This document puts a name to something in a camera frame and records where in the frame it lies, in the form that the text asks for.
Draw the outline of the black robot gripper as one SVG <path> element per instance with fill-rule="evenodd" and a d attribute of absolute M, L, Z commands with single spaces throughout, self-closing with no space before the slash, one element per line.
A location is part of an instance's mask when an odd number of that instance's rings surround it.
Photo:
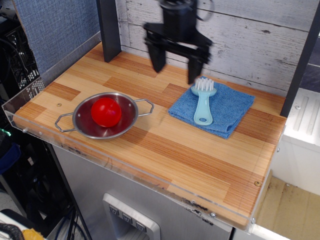
<path fill-rule="evenodd" d="M 212 41 L 197 30 L 196 0 L 161 0 L 163 23 L 145 23 L 145 43 L 153 69 L 159 73 L 166 64 L 166 52 L 188 58 L 188 84 L 201 74 L 209 61 Z"/>

